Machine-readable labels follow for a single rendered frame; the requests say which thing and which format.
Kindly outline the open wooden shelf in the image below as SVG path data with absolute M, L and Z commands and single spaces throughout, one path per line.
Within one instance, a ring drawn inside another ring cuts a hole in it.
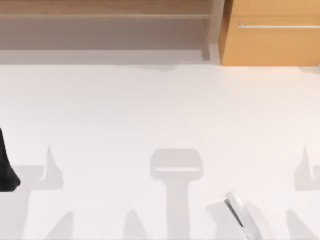
M 0 17 L 200 20 L 203 60 L 210 60 L 214 0 L 0 0 Z

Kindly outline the white stapler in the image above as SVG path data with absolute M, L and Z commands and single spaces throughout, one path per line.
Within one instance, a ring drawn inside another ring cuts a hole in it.
M 205 207 L 215 224 L 210 240 L 264 240 L 262 233 L 240 196 L 227 192 Z

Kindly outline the wooden cupboard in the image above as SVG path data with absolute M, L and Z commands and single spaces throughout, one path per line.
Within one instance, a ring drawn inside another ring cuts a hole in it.
M 320 0 L 225 0 L 223 66 L 320 65 Z

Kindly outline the wooden drawer front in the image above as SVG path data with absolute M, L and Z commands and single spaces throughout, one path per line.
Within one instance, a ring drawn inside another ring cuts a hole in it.
M 320 29 L 243 29 L 249 26 L 320 26 L 320 16 L 233 16 L 221 55 L 223 66 L 320 65 Z

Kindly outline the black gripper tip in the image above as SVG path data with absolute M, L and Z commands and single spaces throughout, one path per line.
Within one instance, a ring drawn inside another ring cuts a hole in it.
M 3 131 L 0 128 L 0 192 L 13 192 L 20 184 L 21 180 L 9 162 Z

